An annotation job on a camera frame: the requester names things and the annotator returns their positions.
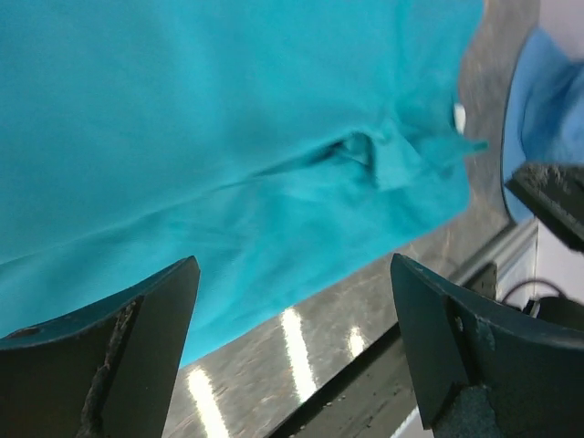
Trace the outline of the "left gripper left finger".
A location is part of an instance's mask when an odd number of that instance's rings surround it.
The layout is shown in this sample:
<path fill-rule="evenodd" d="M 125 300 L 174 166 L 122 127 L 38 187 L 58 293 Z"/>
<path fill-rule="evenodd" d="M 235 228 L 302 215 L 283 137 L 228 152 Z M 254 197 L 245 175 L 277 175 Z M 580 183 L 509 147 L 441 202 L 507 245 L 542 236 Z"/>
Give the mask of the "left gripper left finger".
<path fill-rule="evenodd" d="M 199 279 L 190 256 L 2 338 L 2 436 L 161 436 Z"/>

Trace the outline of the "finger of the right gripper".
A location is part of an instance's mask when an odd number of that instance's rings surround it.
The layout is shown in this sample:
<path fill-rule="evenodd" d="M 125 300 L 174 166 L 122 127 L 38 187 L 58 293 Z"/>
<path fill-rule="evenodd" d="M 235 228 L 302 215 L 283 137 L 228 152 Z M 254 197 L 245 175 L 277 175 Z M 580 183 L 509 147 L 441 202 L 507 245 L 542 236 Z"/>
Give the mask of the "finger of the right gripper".
<path fill-rule="evenodd" d="M 564 245 L 583 250 L 583 165 L 525 162 L 505 187 Z"/>

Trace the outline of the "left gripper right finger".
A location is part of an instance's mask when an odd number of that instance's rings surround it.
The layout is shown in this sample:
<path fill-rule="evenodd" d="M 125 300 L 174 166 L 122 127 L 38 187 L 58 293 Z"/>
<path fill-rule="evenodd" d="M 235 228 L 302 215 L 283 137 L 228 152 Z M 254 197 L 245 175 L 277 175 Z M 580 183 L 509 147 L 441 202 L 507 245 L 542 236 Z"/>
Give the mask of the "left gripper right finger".
<path fill-rule="evenodd" d="M 544 297 L 535 316 L 391 260 L 422 425 L 437 437 L 580 437 L 583 307 Z"/>

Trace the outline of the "teal t shirt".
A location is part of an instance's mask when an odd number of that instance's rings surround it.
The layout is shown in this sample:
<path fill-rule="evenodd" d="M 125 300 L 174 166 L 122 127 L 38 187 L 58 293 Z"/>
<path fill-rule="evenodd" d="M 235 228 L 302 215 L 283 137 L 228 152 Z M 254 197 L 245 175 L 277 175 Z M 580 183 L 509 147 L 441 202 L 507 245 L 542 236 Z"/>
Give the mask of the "teal t shirt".
<path fill-rule="evenodd" d="M 469 203 L 479 1 L 4 1 L 1 331 L 194 256 L 182 362 Z"/>

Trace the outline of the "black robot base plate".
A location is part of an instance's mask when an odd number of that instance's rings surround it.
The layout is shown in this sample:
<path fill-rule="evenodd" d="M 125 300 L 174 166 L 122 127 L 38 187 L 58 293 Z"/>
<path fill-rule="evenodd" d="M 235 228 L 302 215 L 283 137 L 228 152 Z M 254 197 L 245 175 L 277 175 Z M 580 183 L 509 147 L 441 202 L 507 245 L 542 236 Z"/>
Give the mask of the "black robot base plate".
<path fill-rule="evenodd" d="M 530 316 L 540 301 L 516 308 Z M 273 431 L 275 437 L 389 437 L 419 409 L 399 320 Z"/>

